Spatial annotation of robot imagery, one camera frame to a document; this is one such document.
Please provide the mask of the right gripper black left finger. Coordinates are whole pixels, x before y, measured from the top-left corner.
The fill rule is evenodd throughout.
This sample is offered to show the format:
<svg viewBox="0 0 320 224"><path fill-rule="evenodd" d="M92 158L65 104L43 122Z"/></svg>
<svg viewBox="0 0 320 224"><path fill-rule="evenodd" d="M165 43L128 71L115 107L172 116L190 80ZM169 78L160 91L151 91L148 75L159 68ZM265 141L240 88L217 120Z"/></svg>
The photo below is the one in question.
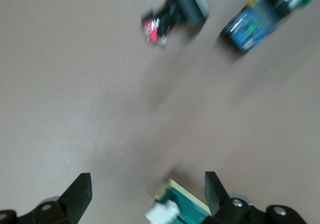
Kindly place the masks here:
<svg viewBox="0 0 320 224"><path fill-rule="evenodd" d="M14 210L1 210L0 222L2 224L77 224L91 201L91 174L81 173L56 201L41 203L20 217Z"/></svg>

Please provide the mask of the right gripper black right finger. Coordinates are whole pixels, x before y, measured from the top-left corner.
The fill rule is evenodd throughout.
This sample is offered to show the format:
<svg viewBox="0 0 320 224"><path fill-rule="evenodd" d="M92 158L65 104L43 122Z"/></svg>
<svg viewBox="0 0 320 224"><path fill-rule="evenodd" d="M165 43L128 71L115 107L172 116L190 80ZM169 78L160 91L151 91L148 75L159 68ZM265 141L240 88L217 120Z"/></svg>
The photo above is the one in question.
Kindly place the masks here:
<svg viewBox="0 0 320 224"><path fill-rule="evenodd" d="M290 207L270 205L261 211L241 198L231 198L214 171L206 171L204 180L211 215L202 224L306 224Z"/></svg>

